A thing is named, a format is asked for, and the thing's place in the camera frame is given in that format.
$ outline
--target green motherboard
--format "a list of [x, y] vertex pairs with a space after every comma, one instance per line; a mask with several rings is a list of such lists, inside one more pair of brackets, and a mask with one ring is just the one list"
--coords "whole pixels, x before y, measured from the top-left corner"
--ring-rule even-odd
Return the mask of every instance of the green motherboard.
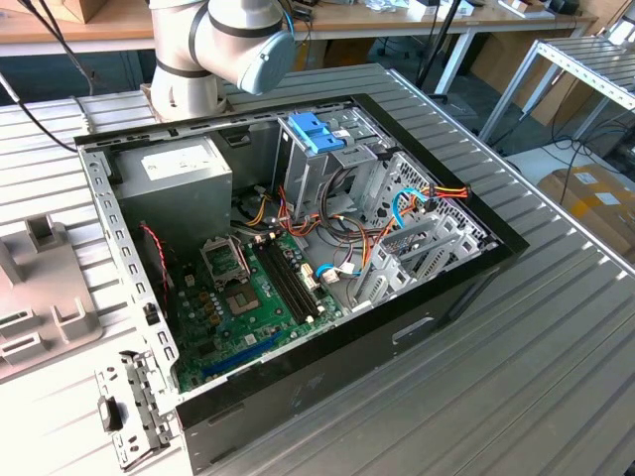
[[[285, 288], [289, 280], [281, 281], [280, 276], [269, 276], [266, 271], [271, 270], [275, 253], [259, 251], [257, 247], [251, 243], [242, 247], [249, 278], [243, 283], [227, 283], [224, 289], [214, 286], [203, 259], [189, 265], [186, 271], [171, 271], [177, 292], [171, 299], [171, 315], [176, 319], [170, 319], [170, 323], [181, 354], [176, 370], [182, 393], [341, 316], [335, 300], [322, 286], [311, 289], [303, 282], [300, 268], [307, 264], [292, 236], [277, 237], [273, 251], [284, 254], [289, 270], [305, 286], [301, 294], [318, 309], [315, 316], [304, 321], [298, 320], [297, 310], [287, 305], [295, 303], [285, 300], [285, 290], [277, 289]], [[214, 270], [220, 268], [221, 272], [235, 266], [226, 251], [208, 261], [215, 262]]]

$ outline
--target chip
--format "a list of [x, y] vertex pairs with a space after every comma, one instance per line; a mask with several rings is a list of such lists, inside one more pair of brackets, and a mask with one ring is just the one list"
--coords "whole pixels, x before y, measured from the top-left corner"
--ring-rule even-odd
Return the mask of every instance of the chip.
[[228, 289], [225, 292], [225, 299], [229, 304], [231, 313], [234, 315], [244, 314], [248, 310], [260, 306], [260, 300], [258, 300], [254, 288], [249, 283]]
[[200, 355], [200, 357], [205, 357], [209, 354], [213, 354], [215, 351], [216, 351], [216, 346], [211, 340], [205, 342], [204, 344], [200, 344], [198, 346], [198, 355]]

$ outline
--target red wire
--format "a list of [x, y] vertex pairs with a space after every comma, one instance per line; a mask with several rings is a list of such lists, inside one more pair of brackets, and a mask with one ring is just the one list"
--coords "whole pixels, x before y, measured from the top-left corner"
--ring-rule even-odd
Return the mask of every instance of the red wire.
[[159, 258], [161, 260], [161, 269], [163, 271], [162, 278], [163, 278], [164, 304], [165, 304], [165, 310], [166, 312], [168, 312], [168, 268], [166, 267], [166, 255], [164, 255], [163, 253], [163, 246], [161, 245], [161, 240], [159, 239], [159, 237], [157, 237], [155, 232], [152, 231], [152, 229], [148, 225], [141, 224], [139, 225], [139, 227], [142, 228], [145, 232], [147, 232], [150, 235], [150, 237], [155, 242], [155, 246], [157, 247], [157, 250], [159, 251]]

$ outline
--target wooden desk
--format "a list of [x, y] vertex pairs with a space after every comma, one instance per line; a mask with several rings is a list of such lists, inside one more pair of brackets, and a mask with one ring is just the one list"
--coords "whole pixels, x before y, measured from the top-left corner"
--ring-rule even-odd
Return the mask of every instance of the wooden desk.
[[[557, 19], [525, 20], [499, 7], [496, 0], [475, 10], [470, 17], [457, 17], [450, 33], [460, 34], [437, 93], [446, 93], [454, 79], [474, 35], [484, 32], [540, 31], [572, 29], [572, 37], [581, 36], [595, 21], [583, 14]], [[375, 13], [365, 5], [340, 6], [318, 4], [315, 9], [311, 38], [334, 40], [344, 38], [376, 38], [426, 35], [433, 23], [432, 16], [413, 18], [408, 10]], [[38, 21], [28, 14], [4, 11], [0, 18], [0, 57], [51, 55], [63, 52]], [[435, 31], [442, 21], [437, 22]], [[64, 37], [79, 53], [148, 50], [154, 47], [150, 10], [144, 0], [110, 0], [87, 25], [60, 22]], [[307, 37], [307, 27], [296, 22], [296, 39]]]

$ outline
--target metal shelf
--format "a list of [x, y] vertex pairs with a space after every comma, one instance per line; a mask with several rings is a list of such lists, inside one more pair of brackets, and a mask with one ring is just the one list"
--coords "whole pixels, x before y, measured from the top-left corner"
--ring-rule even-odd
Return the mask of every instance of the metal shelf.
[[525, 111], [540, 100], [559, 68], [605, 96], [575, 133], [575, 138], [584, 132], [609, 100], [628, 110], [635, 108], [635, 53], [616, 47], [600, 37], [537, 40], [483, 126], [478, 136], [480, 140], [487, 142], [491, 137], [537, 57], [543, 57], [554, 65], [527, 102]]

